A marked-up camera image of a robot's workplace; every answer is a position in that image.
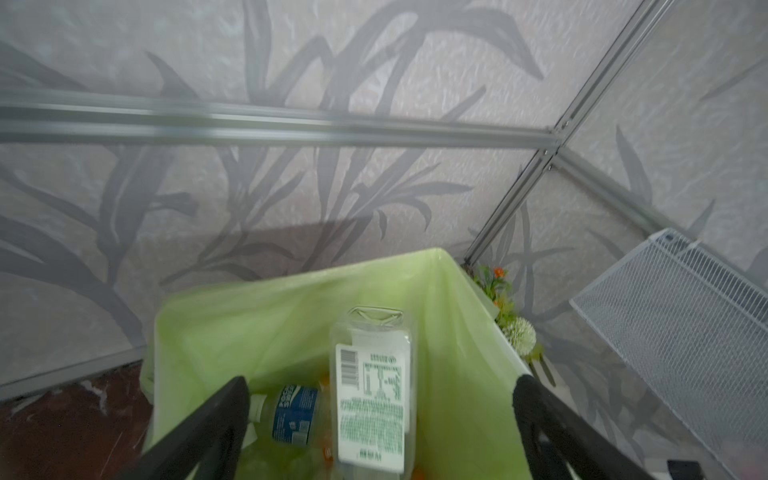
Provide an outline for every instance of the white flower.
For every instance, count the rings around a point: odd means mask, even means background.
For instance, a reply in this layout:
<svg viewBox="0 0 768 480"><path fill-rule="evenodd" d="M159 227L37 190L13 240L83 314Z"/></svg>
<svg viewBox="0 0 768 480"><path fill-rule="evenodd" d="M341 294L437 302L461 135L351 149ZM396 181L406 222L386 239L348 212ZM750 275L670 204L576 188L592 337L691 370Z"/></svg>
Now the white flower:
<svg viewBox="0 0 768 480"><path fill-rule="evenodd" d="M528 355L536 345L536 330L521 316L502 328L502 333L520 356Z"/></svg>

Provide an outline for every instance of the metal frame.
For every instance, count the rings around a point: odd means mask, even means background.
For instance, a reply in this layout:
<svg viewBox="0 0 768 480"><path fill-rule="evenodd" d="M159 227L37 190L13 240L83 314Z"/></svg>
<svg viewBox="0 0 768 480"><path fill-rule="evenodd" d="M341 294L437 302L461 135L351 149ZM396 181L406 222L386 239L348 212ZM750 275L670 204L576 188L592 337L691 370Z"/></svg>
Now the metal frame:
<svg viewBox="0 0 768 480"><path fill-rule="evenodd" d="M70 91L0 91L0 142L552 148L537 128Z"/></svg>
<svg viewBox="0 0 768 480"><path fill-rule="evenodd" d="M571 105L560 118L554 132L560 135L562 142L554 150L554 153L562 150L562 145L575 132L579 124L584 120L592 108L600 101L603 93L611 85L613 80L621 73L624 66L637 53L651 31L658 25L664 14L669 10L675 0L643 0L640 7L632 15L627 25L621 31L608 49L598 67L590 75L587 83L576 95ZM531 187L538 182L538 178L544 174L545 167L549 164L540 166L537 160L541 152L531 160L534 168L531 174L537 177L526 177L521 175L512 185L512 188L504 197L502 202L496 207L496 210L488 219L480 234L469 247L465 255L465 262L472 265L482 255L483 251L493 241L504 223L509 219L517 208L525 201L525 197L531 191Z"/></svg>
<svg viewBox="0 0 768 480"><path fill-rule="evenodd" d="M647 235L665 228L674 228L679 232L687 231L652 206L641 203L632 192L593 167L570 148L560 147L552 162L554 166L568 172L593 194L618 210Z"/></svg>
<svg viewBox="0 0 768 480"><path fill-rule="evenodd" d="M504 227L507 220L515 213L520 205L525 201L528 193L531 192L534 185L544 175L545 169L554 156L554 151L543 150L536 152L536 155L528 162L525 169L520 173L512 188L504 196L502 202L496 207L491 218L485 223L480 234L469 246L464 261L472 265L482 255L488 245L491 244L496 234Z"/></svg>

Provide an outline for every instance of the black handle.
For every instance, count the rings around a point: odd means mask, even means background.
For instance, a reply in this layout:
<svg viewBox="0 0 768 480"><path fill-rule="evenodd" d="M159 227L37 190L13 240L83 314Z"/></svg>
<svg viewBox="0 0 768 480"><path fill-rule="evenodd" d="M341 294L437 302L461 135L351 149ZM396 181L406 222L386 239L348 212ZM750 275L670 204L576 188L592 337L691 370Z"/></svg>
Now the black handle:
<svg viewBox="0 0 768 480"><path fill-rule="evenodd" d="M118 480L184 480L198 464L195 480L232 480L249 406L245 378L231 379Z"/></svg>
<svg viewBox="0 0 768 480"><path fill-rule="evenodd" d="M512 405L534 480L570 480L566 462L584 479L653 480L532 376L518 379Z"/></svg>

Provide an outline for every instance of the gray wallpaper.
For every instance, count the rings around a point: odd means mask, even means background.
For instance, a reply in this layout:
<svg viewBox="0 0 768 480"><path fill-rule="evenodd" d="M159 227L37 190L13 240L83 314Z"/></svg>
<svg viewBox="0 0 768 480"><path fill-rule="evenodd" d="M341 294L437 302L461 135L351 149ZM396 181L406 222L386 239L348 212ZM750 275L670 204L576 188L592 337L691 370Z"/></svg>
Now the gray wallpaper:
<svg viewBox="0 0 768 480"><path fill-rule="evenodd" d="M533 323L545 358L563 383L554 393L566 402L572 399L606 439L647 468L657 468L659 459L696 459L708 478L726 478L643 380L568 304L643 240L618 213L567 174L552 170L479 263L509 270L516 311Z"/></svg>
<svg viewBox="0 0 768 480"><path fill-rule="evenodd" d="M768 4L677 3L568 146L768 280Z"/></svg>
<svg viewBox="0 0 768 480"><path fill-rule="evenodd" d="M545 126L637 3L3 2L0 87ZM531 156L2 145L0 383L143 345L185 287L461 255Z"/></svg>

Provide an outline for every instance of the plastic bag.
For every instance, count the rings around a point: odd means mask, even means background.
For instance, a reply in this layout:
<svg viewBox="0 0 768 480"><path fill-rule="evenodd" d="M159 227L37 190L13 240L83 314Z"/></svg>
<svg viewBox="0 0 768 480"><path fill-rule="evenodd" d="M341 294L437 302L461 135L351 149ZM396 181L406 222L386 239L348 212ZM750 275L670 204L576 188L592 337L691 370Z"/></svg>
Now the plastic bag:
<svg viewBox="0 0 768 480"><path fill-rule="evenodd" d="M156 443L234 376L251 392L316 381L328 372L331 326L355 305L414 319L415 463L426 478L530 478L511 407L527 369L493 321L498 310L440 249L169 297L142 367L142 386L154 394L147 440Z"/></svg>

